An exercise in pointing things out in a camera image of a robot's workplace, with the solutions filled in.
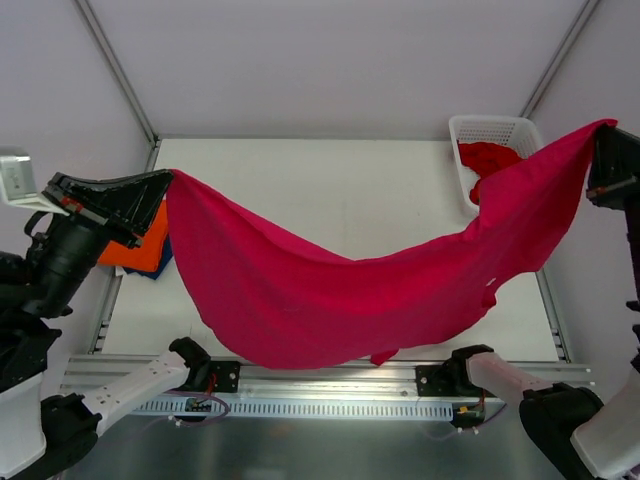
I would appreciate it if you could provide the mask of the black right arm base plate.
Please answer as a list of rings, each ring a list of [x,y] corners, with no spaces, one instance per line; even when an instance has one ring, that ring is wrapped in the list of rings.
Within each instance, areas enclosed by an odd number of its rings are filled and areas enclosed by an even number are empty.
[[[419,397],[463,397],[475,395],[475,388],[465,380],[460,367],[448,364],[418,365],[414,371]]]

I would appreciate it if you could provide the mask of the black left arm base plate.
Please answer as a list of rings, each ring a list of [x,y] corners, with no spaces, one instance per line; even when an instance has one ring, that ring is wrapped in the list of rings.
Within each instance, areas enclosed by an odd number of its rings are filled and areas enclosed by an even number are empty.
[[[230,360],[209,360],[189,375],[191,391],[201,393],[236,393],[239,387],[241,364]]]

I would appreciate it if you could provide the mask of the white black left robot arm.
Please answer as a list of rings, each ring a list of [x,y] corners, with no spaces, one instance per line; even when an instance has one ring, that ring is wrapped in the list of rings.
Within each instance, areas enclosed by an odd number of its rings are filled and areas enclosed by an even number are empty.
[[[159,170],[111,180],[57,173],[42,191],[2,181],[7,203],[33,214],[25,255],[1,255],[1,476],[48,479],[87,455],[116,422],[171,390],[197,390],[210,358],[194,340],[85,394],[41,396],[48,354],[62,337],[53,319],[71,301],[110,243],[141,246],[174,175]]]

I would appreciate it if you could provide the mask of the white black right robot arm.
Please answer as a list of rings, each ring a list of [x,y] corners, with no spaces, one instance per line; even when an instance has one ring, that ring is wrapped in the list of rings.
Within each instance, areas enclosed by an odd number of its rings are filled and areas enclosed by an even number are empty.
[[[639,139],[614,126],[595,134],[586,196],[625,215],[632,269],[639,269]],[[535,446],[566,479],[639,476],[639,360],[608,403],[586,387],[549,383],[503,360],[486,345],[458,349],[447,361],[459,395],[489,392],[517,408]]]

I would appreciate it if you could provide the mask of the magenta t shirt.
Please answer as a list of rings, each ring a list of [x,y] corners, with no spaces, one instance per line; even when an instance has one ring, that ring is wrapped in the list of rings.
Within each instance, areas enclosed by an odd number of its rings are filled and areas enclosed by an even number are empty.
[[[166,196],[179,275],[202,322],[236,355],[270,369],[319,369],[448,341],[539,270],[576,215],[598,120],[482,180],[461,232],[352,260],[175,171]]]

